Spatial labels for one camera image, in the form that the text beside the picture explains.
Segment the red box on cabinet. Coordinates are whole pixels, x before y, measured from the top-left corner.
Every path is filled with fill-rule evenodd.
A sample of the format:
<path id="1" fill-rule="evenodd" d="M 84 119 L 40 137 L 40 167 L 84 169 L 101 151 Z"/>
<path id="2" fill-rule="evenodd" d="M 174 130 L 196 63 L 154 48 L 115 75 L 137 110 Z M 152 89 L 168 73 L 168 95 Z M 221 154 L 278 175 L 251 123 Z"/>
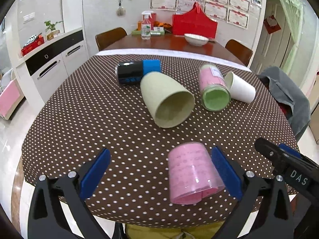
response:
<path id="1" fill-rule="evenodd" d="M 28 42 L 28 44 L 26 44 L 21 49 L 22 56 L 27 55 L 29 52 L 41 46 L 42 44 L 44 44 L 44 37 L 42 35 L 36 36 L 32 41 Z"/>

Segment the small potted green plant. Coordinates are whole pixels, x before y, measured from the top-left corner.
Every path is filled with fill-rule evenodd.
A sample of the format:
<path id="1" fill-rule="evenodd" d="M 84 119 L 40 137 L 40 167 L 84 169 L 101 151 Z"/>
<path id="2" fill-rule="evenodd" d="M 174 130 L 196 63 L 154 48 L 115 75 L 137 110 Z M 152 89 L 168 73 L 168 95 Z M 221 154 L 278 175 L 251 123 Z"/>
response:
<path id="1" fill-rule="evenodd" d="M 55 36 L 57 36 L 58 34 L 60 34 L 60 30 L 57 29 L 57 24 L 63 23 L 63 21 L 58 21 L 55 23 L 52 23 L 51 21 L 45 21 L 44 24 L 46 26 L 45 31 L 47 32 L 46 34 L 46 38 L 47 40 L 52 40 L 55 38 Z"/>

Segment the white paper cup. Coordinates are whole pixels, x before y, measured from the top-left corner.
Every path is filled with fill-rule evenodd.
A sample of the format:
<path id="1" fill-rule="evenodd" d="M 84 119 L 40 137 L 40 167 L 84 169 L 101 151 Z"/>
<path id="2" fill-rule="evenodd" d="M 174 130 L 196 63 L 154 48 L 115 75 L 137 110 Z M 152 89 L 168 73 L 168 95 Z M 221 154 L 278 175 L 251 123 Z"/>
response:
<path id="1" fill-rule="evenodd" d="M 256 89 L 251 84 L 232 71 L 226 74 L 224 80 L 232 99 L 247 104 L 253 102 L 256 96 Z"/>

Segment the red diamond door decoration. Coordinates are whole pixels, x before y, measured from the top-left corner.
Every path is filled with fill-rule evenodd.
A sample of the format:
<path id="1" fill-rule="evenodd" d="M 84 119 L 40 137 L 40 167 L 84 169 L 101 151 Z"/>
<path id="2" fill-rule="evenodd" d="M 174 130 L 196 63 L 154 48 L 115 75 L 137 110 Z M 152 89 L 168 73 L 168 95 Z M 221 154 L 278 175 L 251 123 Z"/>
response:
<path id="1" fill-rule="evenodd" d="M 263 24 L 269 35 L 281 29 L 274 15 L 265 18 Z"/>

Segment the hanging brush on wall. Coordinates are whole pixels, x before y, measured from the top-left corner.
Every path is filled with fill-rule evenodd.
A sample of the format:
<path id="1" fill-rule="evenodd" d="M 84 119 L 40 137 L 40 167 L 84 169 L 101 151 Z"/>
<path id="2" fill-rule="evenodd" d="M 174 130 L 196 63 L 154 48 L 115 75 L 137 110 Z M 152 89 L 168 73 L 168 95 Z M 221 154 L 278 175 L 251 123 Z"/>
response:
<path id="1" fill-rule="evenodd" d="M 116 10 L 116 14 L 119 17 L 124 16 L 126 14 L 126 10 L 122 6 L 122 0 L 118 1 L 118 8 Z"/>

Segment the yellow seat cushion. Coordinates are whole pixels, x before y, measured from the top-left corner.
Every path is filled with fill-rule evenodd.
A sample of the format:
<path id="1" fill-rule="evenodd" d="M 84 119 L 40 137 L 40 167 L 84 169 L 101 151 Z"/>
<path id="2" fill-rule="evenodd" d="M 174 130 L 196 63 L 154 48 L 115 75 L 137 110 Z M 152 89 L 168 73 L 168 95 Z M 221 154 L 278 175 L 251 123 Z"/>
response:
<path id="1" fill-rule="evenodd" d="M 132 239 L 212 238 L 223 223 L 216 222 L 191 228 L 147 228 L 128 224 L 125 226 L 125 233 Z"/>

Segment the sofa with pink blanket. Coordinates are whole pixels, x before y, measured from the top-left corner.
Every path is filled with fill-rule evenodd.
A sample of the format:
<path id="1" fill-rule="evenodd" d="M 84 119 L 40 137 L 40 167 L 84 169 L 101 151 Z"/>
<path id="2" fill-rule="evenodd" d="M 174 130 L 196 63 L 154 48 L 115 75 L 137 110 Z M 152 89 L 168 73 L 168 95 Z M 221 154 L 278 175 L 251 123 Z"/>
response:
<path id="1" fill-rule="evenodd" d="M 1 77 L 0 112 L 4 120 L 9 120 L 24 94 L 18 83 L 13 69 L 8 70 Z"/>

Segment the black can blue band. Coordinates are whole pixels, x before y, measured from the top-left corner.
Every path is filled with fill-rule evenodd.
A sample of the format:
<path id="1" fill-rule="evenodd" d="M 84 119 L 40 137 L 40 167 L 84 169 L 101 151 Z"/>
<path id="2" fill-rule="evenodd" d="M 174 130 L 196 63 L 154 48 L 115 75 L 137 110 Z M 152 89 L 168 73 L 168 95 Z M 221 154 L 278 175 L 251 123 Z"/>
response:
<path id="1" fill-rule="evenodd" d="M 142 78 L 150 72 L 161 72 L 160 60 L 120 62 L 115 67 L 115 77 L 120 85 L 139 84 Z"/>

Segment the green lace door curtain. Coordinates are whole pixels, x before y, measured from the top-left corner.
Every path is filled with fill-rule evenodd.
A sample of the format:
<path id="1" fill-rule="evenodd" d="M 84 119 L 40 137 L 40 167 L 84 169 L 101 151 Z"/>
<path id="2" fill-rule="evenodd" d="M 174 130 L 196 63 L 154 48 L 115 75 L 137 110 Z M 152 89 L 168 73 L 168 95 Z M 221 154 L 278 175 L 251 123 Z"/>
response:
<path id="1" fill-rule="evenodd" d="M 283 67 L 283 71 L 288 75 L 292 70 L 294 61 L 296 59 L 296 54 L 298 52 L 303 27 L 304 12 L 303 3 L 300 0 L 280 0 L 280 3 L 289 25 L 292 40 L 294 41 L 294 45 L 292 46 L 286 63 Z"/>

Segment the clear spray bottle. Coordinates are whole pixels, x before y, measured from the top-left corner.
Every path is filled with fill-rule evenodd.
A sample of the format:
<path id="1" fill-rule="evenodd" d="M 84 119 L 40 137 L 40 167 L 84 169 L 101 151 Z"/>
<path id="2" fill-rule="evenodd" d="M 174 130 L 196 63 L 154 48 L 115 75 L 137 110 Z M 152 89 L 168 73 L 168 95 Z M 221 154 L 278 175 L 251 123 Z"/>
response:
<path id="1" fill-rule="evenodd" d="M 153 25 L 153 11 L 142 12 L 143 20 L 141 23 L 141 38 L 149 40 L 151 38 L 151 29 Z"/>

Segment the brown polka dot tablecloth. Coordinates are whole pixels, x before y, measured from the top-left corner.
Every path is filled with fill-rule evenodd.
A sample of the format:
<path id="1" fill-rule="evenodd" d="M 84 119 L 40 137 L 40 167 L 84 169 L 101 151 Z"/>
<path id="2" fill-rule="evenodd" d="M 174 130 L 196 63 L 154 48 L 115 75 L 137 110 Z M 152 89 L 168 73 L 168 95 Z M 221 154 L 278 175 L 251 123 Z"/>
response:
<path id="1" fill-rule="evenodd" d="M 148 227 L 192 227 L 222 221 L 236 200 L 223 190 L 190 206 L 169 200 L 168 153 L 185 142 L 200 142 L 207 150 L 218 145 L 244 169 L 271 177 L 272 165 L 255 151 L 263 137 L 297 149 L 294 133 L 266 87 L 244 67 L 219 63 L 222 74 L 232 71 L 256 89 L 250 104 L 233 100 L 226 109 L 209 112 L 201 104 L 199 59 L 160 56 L 162 71 L 188 89 L 195 108 L 185 122 L 171 129 L 158 127 L 138 86 L 120 86 L 119 62 L 142 55 L 93 56 L 55 91 L 29 129 L 22 145 L 26 182 L 40 175 L 61 177 L 93 160 L 102 148 L 111 163 L 86 203 L 89 210 L 112 221 Z"/>

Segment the red gift bag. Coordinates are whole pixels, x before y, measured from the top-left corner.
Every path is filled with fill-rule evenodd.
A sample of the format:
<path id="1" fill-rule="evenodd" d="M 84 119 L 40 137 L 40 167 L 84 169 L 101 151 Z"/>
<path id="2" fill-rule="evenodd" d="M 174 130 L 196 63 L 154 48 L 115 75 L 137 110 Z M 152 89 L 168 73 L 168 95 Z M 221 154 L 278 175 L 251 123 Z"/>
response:
<path id="1" fill-rule="evenodd" d="M 195 2 L 192 9 L 181 15 L 172 16 L 172 34 L 183 36 L 186 33 L 215 39 L 218 23 L 211 20 Z"/>

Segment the white sideboard cabinet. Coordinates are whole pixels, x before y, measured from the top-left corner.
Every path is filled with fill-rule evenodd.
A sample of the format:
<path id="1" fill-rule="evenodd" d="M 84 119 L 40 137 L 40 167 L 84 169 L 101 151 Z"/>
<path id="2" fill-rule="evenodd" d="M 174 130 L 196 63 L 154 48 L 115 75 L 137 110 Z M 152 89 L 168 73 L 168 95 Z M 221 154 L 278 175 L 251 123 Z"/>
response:
<path id="1" fill-rule="evenodd" d="M 39 110 L 60 85 L 88 60 L 81 28 L 45 42 L 22 58 L 16 77 L 29 104 Z"/>

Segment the grey jacket on chair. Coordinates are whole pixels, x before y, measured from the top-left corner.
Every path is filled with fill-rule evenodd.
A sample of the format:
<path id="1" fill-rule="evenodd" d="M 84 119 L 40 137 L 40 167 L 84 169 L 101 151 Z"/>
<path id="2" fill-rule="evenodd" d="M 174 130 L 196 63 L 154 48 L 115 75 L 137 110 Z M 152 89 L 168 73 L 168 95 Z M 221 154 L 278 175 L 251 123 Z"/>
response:
<path id="1" fill-rule="evenodd" d="M 310 123 L 308 98 L 288 75 L 276 66 L 266 68 L 257 76 L 277 101 L 296 140 L 300 140 Z"/>

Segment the brown wooden chair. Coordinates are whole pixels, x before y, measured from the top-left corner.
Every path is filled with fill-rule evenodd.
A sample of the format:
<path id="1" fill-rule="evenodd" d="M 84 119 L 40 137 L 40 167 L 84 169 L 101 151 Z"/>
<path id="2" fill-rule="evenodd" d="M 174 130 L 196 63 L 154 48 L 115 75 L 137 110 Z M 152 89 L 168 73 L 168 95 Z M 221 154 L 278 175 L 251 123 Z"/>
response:
<path id="1" fill-rule="evenodd" d="M 104 50 L 114 42 L 124 38 L 127 32 L 122 27 L 117 27 L 115 29 L 100 33 L 95 36 L 95 41 L 99 51 Z"/>
<path id="2" fill-rule="evenodd" d="M 226 43 L 225 48 L 235 57 L 237 57 L 245 66 L 249 65 L 253 54 L 253 51 L 251 49 L 247 48 L 234 39 L 229 40 Z"/>

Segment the pink jar green lid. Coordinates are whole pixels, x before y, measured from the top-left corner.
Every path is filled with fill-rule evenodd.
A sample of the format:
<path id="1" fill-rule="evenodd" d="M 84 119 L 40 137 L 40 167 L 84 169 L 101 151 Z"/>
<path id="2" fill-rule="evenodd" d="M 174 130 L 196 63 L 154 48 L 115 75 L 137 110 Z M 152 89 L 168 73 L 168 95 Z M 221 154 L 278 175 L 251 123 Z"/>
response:
<path id="1" fill-rule="evenodd" d="M 224 77 L 215 64 L 205 64 L 200 67 L 198 83 L 202 105 L 209 111 L 221 111 L 231 101 L 230 92 Z"/>

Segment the right brown wooden chair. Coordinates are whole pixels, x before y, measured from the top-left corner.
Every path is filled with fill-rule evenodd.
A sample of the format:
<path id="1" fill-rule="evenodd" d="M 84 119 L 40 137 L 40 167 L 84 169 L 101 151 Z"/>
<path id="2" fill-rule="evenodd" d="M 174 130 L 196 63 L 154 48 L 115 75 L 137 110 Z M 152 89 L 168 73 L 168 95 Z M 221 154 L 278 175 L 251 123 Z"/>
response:
<path id="1" fill-rule="evenodd" d="M 237 57 L 245 66 L 249 65 L 253 54 L 253 51 L 251 49 L 247 48 L 234 39 L 229 40 L 226 43 L 225 48 L 235 57 Z"/>

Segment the white ceramic bowl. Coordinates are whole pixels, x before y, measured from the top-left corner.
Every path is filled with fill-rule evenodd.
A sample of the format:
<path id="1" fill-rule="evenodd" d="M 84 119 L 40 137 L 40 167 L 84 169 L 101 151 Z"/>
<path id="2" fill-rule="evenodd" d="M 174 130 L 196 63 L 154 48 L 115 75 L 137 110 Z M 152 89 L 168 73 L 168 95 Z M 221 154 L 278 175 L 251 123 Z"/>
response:
<path id="1" fill-rule="evenodd" d="M 190 45 L 193 46 L 204 46 L 209 42 L 208 38 L 191 33 L 185 33 L 184 38 Z"/>

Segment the left brown wooden chair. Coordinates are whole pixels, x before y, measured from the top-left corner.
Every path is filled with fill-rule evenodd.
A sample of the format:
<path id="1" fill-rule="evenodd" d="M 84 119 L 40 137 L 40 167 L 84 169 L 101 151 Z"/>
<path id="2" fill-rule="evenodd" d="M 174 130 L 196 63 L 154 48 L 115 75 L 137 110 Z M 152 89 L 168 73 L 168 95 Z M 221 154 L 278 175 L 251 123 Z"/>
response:
<path id="1" fill-rule="evenodd" d="M 117 27 L 115 29 L 100 33 L 95 36 L 95 41 L 99 51 L 104 50 L 114 42 L 124 38 L 127 32 L 122 27 Z"/>

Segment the pink translucent plastic cup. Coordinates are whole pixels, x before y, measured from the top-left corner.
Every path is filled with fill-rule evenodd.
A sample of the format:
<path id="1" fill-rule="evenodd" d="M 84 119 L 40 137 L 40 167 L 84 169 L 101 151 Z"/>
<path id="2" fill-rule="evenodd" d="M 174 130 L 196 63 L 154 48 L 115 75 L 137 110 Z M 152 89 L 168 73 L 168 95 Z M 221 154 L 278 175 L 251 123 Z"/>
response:
<path id="1" fill-rule="evenodd" d="M 224 190 L 225 185 L 205 146 L 187 142 L 168 154 L 170 202 L 193 205 Z"/>

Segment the pale green cup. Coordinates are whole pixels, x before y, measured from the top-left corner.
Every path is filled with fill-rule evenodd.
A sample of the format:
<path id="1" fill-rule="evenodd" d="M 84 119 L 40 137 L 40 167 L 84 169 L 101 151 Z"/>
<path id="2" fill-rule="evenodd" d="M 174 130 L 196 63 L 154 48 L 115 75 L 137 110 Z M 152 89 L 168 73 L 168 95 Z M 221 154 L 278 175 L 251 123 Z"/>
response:
<path id="1" fill-rule="evenodd" d="M 194 95 L 166 74 L 146 74 L 140 82 L 140 88 L 143 101 L 155 124 L 160 128 L 180 125 L 194 109 Z"/>

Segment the white double light switch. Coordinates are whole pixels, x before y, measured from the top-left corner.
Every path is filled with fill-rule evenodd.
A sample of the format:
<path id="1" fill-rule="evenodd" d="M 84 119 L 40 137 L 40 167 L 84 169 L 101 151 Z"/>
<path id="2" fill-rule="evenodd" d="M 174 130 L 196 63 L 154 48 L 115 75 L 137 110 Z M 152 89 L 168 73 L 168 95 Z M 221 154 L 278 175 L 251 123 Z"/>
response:
<path id="1" fill-rule="evenodd" d="M 23 17 L 23 22 L 26 23 L 26 22 L 32 21 L 32 20 L 34 20 L 34 19 L 35 19 L 35 13 L 32 12 L 32 13 L 30 13 L 30 14 L 28 14 L 28 15 L 25 15 L 25 16 Z"/>

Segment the green tray with items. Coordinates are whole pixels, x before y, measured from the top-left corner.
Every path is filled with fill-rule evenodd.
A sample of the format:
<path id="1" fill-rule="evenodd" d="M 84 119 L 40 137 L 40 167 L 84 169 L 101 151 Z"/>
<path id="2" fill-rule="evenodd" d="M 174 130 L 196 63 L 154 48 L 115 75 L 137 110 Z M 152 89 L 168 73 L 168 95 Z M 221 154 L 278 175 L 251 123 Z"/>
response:
<path id="1" fill-rule="evenodd" d="M 131 32 L 131 35 L 135 35 L 135 36 L 140 36 L 142 33 L 142 30 L 133 30 Z M 165 30 L 163 27 L 154 27 L 151 31 L 150 31 L 152 36 L 163 36 L 165 34 Z"/>

